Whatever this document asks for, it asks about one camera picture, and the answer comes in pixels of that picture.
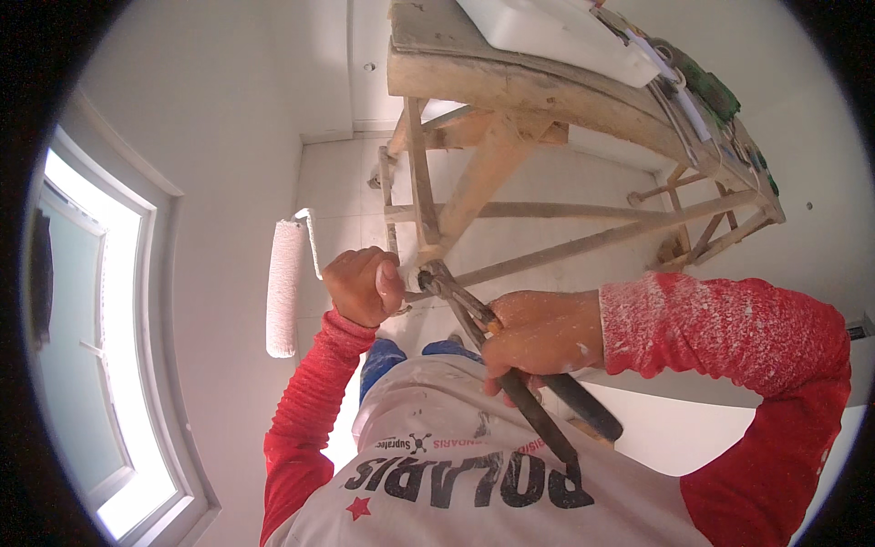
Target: white roller cover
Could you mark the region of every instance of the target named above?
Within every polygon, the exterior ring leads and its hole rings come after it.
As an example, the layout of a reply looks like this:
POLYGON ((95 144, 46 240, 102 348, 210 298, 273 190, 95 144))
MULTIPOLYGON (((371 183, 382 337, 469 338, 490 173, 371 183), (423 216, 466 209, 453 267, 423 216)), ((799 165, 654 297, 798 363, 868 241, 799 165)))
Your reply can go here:
POLYGON ((267 350, 271 357, 295 354, 298 330, 298 282, 303 266, 301 257, 308 243, 303 222, 279 221, 270 252, 267 304, 267 350))

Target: pliers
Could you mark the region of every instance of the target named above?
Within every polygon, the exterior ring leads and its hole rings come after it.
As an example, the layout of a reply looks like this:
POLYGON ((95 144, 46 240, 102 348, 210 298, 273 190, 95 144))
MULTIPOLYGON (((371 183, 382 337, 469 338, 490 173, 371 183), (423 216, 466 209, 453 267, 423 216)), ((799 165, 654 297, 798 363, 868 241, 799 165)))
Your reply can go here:
MULTIPOLYGON (((497 334, 504 328, 488 305, 480 302, 456 282, 443 260, 426 263, 420 269, 417 281, 420 289, 447 301, 456 319, 478 350, 483 348, 487 337, 474 322, 475 319, 492 334, 497 334)), ((623 433, 620 421, 574 378, 567 374, 543 375, 540 378, 599 435, 612 442, 620 438, 623 433)), ((578 451, 532 396, 520 376, 520 371, 511 368, 504 376, 498 378, 498 383, 550 450, 563 463, 575 465, 578 451)))

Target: tool handle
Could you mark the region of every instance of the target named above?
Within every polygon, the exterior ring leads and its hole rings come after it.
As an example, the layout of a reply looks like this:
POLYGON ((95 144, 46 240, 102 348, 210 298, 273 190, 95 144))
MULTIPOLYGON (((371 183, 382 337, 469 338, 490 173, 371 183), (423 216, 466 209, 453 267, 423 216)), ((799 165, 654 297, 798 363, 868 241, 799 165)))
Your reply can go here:
POLYGON ((599 435, 614 442, 623 434, 620 421, 570 375, 545 375, 541 379, 599 435))
POLYGON ((537 402, 525 382, 520 377, 520 371, 511 368, 504 376, 498 379, 498 383, 510 400, 520 409, 522 415, 531 424, 532 429, 541 436, 544 444, 563 463, 574 466, 578 462, 578 451, 559 431, 556 422, 547 414, 547 411, 537 402))

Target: right hand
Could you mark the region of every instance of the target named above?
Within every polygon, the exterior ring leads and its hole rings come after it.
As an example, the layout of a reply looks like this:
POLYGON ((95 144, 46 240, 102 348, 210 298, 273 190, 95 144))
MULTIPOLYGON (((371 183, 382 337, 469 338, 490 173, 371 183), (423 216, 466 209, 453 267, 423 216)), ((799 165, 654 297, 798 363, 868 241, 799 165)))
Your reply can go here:
POLYGON ((398 264, 398 255, 379 247, 341 253, 322 271, 338 313, 361 326, 380 326, 404 298, 398 264))
MULTIPOLYGON (((518 368, 533 376, 569 373, 584 367, 604 367, 599 292, 511 292, 490 303, 504 329, 486 341, 484 391, 497 395, 496 378, 518 368)), ((513 406, 505 395, 505 404, 513 406)))

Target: paint-splattered sleeve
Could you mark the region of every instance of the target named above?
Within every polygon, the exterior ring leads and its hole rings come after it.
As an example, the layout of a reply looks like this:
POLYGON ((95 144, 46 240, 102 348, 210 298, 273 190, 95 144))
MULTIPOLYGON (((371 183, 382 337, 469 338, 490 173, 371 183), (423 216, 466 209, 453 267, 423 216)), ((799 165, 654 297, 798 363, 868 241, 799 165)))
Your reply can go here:
POLYGON ((320 451, 328 446, 349 379, 376 330, 344 319, 336 308, 322 316, 322 330, 289 380, 264 436, 268 478, 259 545, 334 475, 334 464, 320 451))
POLYGON ((817 488, 851 392, 851 341, 830 305, 760 279, 648 273, 599 291, 608 374, 728 376, 764 397, 745 436, 681 478, 715 545, 786 545, 817 488))

